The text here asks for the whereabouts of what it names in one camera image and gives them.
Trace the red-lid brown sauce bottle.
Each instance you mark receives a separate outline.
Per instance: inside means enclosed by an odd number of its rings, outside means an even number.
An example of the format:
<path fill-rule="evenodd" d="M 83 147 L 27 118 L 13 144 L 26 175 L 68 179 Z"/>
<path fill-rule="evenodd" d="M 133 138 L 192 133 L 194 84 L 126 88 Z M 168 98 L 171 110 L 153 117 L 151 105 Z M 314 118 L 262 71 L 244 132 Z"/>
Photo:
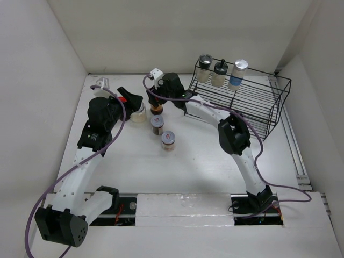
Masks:
<path fill-rule="evenodd" d="M 158 104 L 157 106 L 151 104 L 150 111 L 153 115 L 161 115 L 163 113 L 163 106 L 161 104 Z"/>

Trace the small red-cap brown bottle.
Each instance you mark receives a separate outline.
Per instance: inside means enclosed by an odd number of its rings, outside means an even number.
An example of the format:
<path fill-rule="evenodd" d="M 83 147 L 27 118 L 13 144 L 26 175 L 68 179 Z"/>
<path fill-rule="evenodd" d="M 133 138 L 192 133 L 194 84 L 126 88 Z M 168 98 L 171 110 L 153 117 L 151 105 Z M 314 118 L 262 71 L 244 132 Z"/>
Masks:
<path fill-rule="evenodd" d="M 123 103 L 126 103 L 126 102 L 127 102 L 127 100 L 126 100 L 123 96 L 120 96 L 119 99 L 120 99 L 121 102 L 123 102 Z"/>

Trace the silver-lid white powder jar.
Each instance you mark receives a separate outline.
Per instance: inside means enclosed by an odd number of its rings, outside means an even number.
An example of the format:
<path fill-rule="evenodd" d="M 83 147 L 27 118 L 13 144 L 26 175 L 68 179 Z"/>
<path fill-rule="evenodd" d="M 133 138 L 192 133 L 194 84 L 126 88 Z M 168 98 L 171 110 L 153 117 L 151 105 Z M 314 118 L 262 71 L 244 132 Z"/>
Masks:
<path fill-rule="evenodd" d="M 139 108 L 139 110 L 133 112 L 130 117 L 131 121 L 133 121 L 134 123 L 143 123 L 146 118 L 146 107 L 144 103 L 141 103 L 141 107 Z"/>

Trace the black-pump-lid spice jar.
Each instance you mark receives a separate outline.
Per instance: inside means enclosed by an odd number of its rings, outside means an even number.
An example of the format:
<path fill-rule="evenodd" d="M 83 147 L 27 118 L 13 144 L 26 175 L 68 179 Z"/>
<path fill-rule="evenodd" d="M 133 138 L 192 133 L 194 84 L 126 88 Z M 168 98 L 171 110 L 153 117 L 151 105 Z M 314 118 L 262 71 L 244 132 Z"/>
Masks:
<path fill-rule="evenodd" d="M 218 61 L 214 65 L 211 84 L 214 87 L 221 87 L 225 82 L 225 77 L 228 71 L 228 65 L 224 59 Z"/>

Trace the silver-lid blue-label jar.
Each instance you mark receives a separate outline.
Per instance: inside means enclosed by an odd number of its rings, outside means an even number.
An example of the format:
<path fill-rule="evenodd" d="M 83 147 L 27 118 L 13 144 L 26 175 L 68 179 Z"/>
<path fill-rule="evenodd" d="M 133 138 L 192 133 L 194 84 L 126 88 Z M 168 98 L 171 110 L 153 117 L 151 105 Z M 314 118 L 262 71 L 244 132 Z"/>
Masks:
<path fill-rule="evenodd" d="M 248 62 L 244 59 L 238 59 L 234 62 L 228 88 L 232 91 L 237 91 L 240 88 L 242 79 L 245 76 L 246 70 L 248 68 Z"/>

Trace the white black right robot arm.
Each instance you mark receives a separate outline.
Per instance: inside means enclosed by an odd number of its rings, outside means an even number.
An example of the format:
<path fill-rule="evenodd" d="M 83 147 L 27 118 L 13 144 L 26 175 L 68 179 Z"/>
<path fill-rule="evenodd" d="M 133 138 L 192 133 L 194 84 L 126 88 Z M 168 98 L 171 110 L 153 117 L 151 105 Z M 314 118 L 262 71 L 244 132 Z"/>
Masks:
<path fill-rule="evenodd" d="M 234 159 L 242 174 L 250 212 L 266 209 L 272 202 L 273 194 L 270 186 L 257 172 L 250 148 L 250 132 L 242 120 L 242 115 L 220 109 L 195 92 L 185 90 L 176 73 L 165 74 L 155 68 L 147 78 L 154 81 L 151 88 L 146 88 L 151 106 L 159 107 L 170 101 L 176 108 L 206 121 L 217 129 L 221 148 Z"/>

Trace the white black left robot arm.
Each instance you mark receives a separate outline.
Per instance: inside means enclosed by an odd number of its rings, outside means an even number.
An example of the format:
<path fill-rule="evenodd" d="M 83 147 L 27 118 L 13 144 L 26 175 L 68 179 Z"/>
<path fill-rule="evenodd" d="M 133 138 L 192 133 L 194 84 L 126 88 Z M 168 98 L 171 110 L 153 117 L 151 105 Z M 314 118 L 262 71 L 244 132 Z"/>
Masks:
<path fill-rule="evenodd" d="M 119 87 L 119 96 L 95 97 L 89 102 L 88 119 L 77 142 L 72 171 L 62 180 L 54 199 L 37 209 L 34 218 L 45 241 L 79 247 L 88 227 L 103 212 L 120 210 L 119 191 L 100 186 L 89 199 L 85 189 L 107 148 L 117 139 L 112 129 L 139 111 L 143 97 Z"/>

